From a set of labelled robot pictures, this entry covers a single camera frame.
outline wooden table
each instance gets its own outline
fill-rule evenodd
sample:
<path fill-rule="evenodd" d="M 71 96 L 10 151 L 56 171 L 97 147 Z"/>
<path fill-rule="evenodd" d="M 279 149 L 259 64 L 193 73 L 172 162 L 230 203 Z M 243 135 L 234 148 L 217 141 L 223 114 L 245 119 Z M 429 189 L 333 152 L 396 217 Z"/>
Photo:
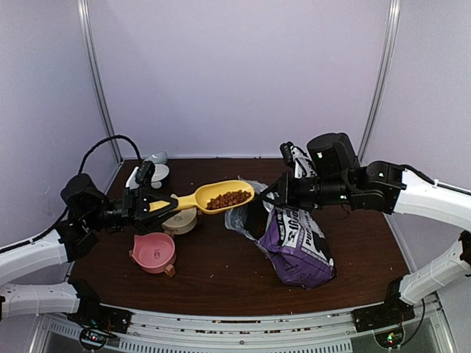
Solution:
<path fill-rule="evenodd" d="M 121 195 L 135 162 L 126 161 L 109 195 Z M 170 160 L 166 192 L 192 193 L 209 182 L 241 176 L 267 184 L 286 169 L 281 160 Z M 224 228 L 224 214 L 204 215 L 203 224 L 175 237 L 177 275 L 148 274 L 129 258 L 133 229 L 100 234 L 78 260 L 72 278 L 86 279 L 105 304 L 189 315 L 311 313 L 381 302 L 388 283 L 407 267 L 383 214 L 340 207 L 314 213 L 330 245 L 338 276 L 318 288 L 284 285 L 265 255 L 237 232 Z"/>

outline black cable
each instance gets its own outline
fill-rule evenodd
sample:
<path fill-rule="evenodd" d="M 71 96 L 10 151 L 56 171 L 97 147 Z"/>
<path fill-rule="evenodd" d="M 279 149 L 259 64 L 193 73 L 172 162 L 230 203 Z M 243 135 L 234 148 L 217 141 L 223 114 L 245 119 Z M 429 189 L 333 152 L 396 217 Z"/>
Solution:
<path fill-rule="evenodd" d="M 422 173 L 421 171 L 417 170 L 416 168 L 414 168 L 412 165 L 408 165 L 408 164 L 402 164 L 401 167 L 404 167 L 410 171 L 413 171 L 420 179 L 428 182 L 429 184 L 432 184 L 432 185 L 435 185 L 435 181 L 432 180 L 432 178 L 430 178 L 429 176 L 425 175 L 424 173 Z M 439 188 L 444 188 L 444 189 L 447 189 L 447 190 L 451 190 L 451 191 L 455 191 L 457 193 L 463 193 L 464 195 L 468 195 L 468 196 L 471 196 L 471 191 L 468 191 L 468 190 L 463 190 L 461 188 L 456 188 L 454 186 L 451 186 L 451 185 L 446 185 L 446 184 L 442 184 L 442 183 L 437 183 L 436 186 L 438 186 Z"/>
<path fill-rule="evenodd" d="M 412 338 L 414 338 L 415 335 L 419 332 L 419 329 L 422 326 L 422 322 L 424 321 L 424 317 L 425 317 L 425 300 L 422 299 L 422 317 L 420 318 L 419 325 L 417 325 L 417 328 L 415 329 L 411 337 L 409 337 L 406 342 L 400 344 L 401 348 L 404 347 L 407 343 L 409 343 L 412 340 Z"/>
<path fill-rule="evenodd" d="M 111 140 L 125 140 L 127 142 L 130 143 L 130 145 L 134 148 L 134 152 L 135 152 L 135 156 L 138 158 L 138 161 L 139 161 L 139 164 L 142 164 L 142 158 L 141 158 L 141 153 L 139 152 L 139 148 L 137 147 L 137 145 L 134 143 L 133 140 L 131 140 L 129 137 L 127 136 L 124 136 L 124 135 L 114 135 L 114 136 L 110 136 L 108 138 L 104 138 L 100 141 L 98 141 L 97 143 L 95 143 L 93 145 L 93 147 L 91 149 L 89 149 L 87 151 L 87 153 L 85 153 L 85 155 L 83 156 L 82 158 L 82 162 L 80 163 L 80 168 L 79 168 L 79 172 L 77 173 L 78 174 L 81 174 L 83 172 L 83 168 L 85 167 L 85 162 L 87 161 L 88 157 L 98 148 L 100 147 L 102 144 L 108 142 L 108 141 L 111 141 Z M 25 246 L 25 245 L 29 245 L 31 243 L 34 243 L 35 241 L 38 241 L 42 238 L 44 238 L 46 235 L 48 235 L 55 227 L 57 227 L 57 225 L 63 220 L 63 218 L 65 217 L 65 215 L 67 214 L 67 211 L 68 211 L 68 208 L 66 207 L 64 209 L 64 211 L 60 214 L 60 216 L 55 220 L 55 222 L 46 230 L 44 230 L 42 233 L 36 235 L 33 239 L 31 240 L 25 240 L 25 241 L 22 241 L 20 243 L 17 243 L 15 245 L 10 245 L 10 246 L 6 246 L 2 249 L 0 249 L 0 254 L 3 254 L 4 252 L 9 252 L 10 250 L 13 250 L 13 249 L 17 249 L 17 248 L 20 248 L 22 246 Z"/>
<path fill-rule="evenodd" d="M 432 180 L 432 178 L 430 178 L 429 176 L 425 175 L 425 174 L 422 173 L 420 170 L 414 168 L 412 165 L 409 165 L 409 164 L 401 164 L 400 166 L 401 166 L 401 167 L 404 167 L 404 168 L 406 168 L 406 169 L 408 169 L 409 171 L 413 171 L 420 179 L 425 180 L 425 181 L 428 182 L 429 184 L 435 185 L 435 182 Z"/>
<path fill-rule="evenodd" d="M 95 151 L 103 143 L 106 143 L 106 142 L 111 141 L 111 140 L 125 140 L 125 141 L 129 142 L 130 145 L 134 148 L 135 156 L 138 158 L 139 164 L 142 164 L 141 153 L 139 152 L 139 149 L 136 146 L 136 144 L 134 143 L 134 141 L 131 140 L 129 137 L 124 136 L 124 135 L 114 135 L 114 136 L 110 136 L 108 138 L 104 138 L 104 139 L 98 141 L 97 143 L 95 143 L 95 145 L 93 145 L 93 147 L 91 149 L 88 150 L 87 153 L 85 153 L 85 156 L 83 156 L 82 163 L 80 163 L 80 168 L 79 168 L 79 173 L 78 174 L 82 173 L 83 167 L 85 166 L 85 162 L 86 162 L 88 156 L 90 156 L 90 154 L 92 154 L 93 151 Z"/>
<path fill-rule="evenodd" d="M 348 179 L 348 171 L 349 171 L 348 169 L 344 169 L 343 171 L 340 172 L 341 179 L 345 183 L 347 188 L 353 193 L 365 193 L 363 190 L 356 188 L 355 186 L 352 185 L 352 183 L 350 183 Z"/>
<path fill-rule="evenodd" d="M 471 196 L 471 191 L 468 191 L 468 190 L 462 190 L 462 189 L 460 189 L 460 188 L 455 188 L 454 186 L 446 185 L 446 184 L 441 184 L 441 183 L 438 183 L 437 186 L 440 187 L 440 188 L 452 190 L 452 191 L 455 191 L 455 192 L 457 192 L 457 193 L 463 193 L 464 195 Z"/>

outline metal frame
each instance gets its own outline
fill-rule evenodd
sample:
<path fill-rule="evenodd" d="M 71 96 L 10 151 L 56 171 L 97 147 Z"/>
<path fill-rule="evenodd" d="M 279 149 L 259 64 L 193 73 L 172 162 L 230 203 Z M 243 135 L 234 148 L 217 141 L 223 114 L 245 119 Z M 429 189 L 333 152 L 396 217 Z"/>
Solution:
<path fill-rule="evenodd" d="M 90 13 L 88 11 L 88 0 L 77 0 L 79 9 L 80 26 L 82 27 L 83 39 L 88 53 L 88 62 L 90 64 L 91 75 L 93 79 L 93 88 L 95 91 L 96 101 L 98 103 L 100 115 L 103 120 L 103 126 L 108 137 L 116 135 L 113 123 L 111 122 L 110 112 L 105 98 L 105 91 L 103 89 L 102 78 L 100 76 L 98 60 L 96 58 L 95 44 L 93 42 L 93 33 L 91 27 Z M 116 163 L 123 160 L 118 142 L 116 140 L 110 141 L 111 148 Z"/>
<path fill-rule="evenodd" d="M 396 44 L 397 28 L 399 27 L 400 0 L 391 0 L 389 5 L 389 16 L 386 25 L 386 33 L 384 35 L 383 54 L 381 56 L 380 70 L 378 72 L 378 80 L 376 81 L 375 93 L 371 107 L 369 108 L 368 120 L 366 121 L 365 130 L 361 139 L 360 149 L 358 150 L 358 159 L 363 162 L 366 150 L 371 139 L 373 128 L 375 127 L 376 118 L 380 109 L 381 99 L 383 98 L 384 88 L 386 86 L 386 78 L 391 65 L 394 46 Z"/>
<path fill-rule="evenodd" d="M 416 306 L 417 322 L 422 305 Z M 126 335 L 117 334 L 107 347 L 118 352 L 172 353 L 270 353 L 270 352 L 351 352 L 353 338 L 372 332 L 355 332 L 352 309 L 322 313 L 274 316 L 193 316 L 132 310 Z M 442 306 L 436 295 L 426 299 L 425 317 L 441 352 L 456 351 Z M 81 328 L 64 315 L 51 314 L 38 322 L 29 352 L 43 351 L 49 332 L 77 339 Z"/>

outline pink bowl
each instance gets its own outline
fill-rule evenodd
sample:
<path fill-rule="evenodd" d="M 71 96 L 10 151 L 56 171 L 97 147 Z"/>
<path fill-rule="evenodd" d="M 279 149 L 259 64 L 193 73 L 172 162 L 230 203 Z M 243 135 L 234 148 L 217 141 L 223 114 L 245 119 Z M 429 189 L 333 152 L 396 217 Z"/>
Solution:
<path fill-rule="evenodd" d="M 145 272 L 159 274 L 165 271 L 166 266 L 174 264 L 177 254 L 174 241 L 167 234 L 149 233 L 134 235 L 131 256 Z"/>

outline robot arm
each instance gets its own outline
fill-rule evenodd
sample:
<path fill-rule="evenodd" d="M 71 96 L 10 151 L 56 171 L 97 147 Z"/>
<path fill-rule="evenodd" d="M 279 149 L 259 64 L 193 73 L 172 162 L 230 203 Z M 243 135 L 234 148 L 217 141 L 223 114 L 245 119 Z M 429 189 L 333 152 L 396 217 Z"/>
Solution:
<path fill-rule="evenodd" d="M 94 232 L 113 231 L 127 224 L 140 229 L 164 222 L 173 215 L 175 199 L 160 195 L 150 188 L 154 173 L 152 163 L 136 168 L 131 178 L 136 188 L 124 189 L 120 199 L 111 201 L 87 174 L 72 178 L 61 192 L 68 207 L 68 219 L 60 222 L 48 233 L 11 244 L 0 249 L 0 320 L 15 315 L 40 313 L 67 313 L 79 324 L 107 329 L 108 321 L 116 332 L 125 332 L 130 312 L 114 310 L 100 305 L 99 296 L 83 280 L 59 285 L 13 285 L 9 282 L 51 265 L 71 263 L 86 256 L 98 243 Z M 149 203 L 164 200 L 168 206 L 148 212 Z"/>
<path fill-rule="evenodd" d="M 281 146 L 283 158 L 291 165 Z M 278 207 L 320 210 L 348 204 L 352 210 L 421 215 L 465 229 L 440 257 L 390 283 L 385 302 L 355 310 L 357 331 L 377 329 L 414 317 L 413 305 L 453 280 L 471 274 L 471 192 L 431 180 L 411 166 L 377 161 L 358 163 L 345 134 L 326 134 L 308 143 L 316 176 L 285 173 L 262 193 Z M 275 192 L 274 199 L 268 193 Z"/>

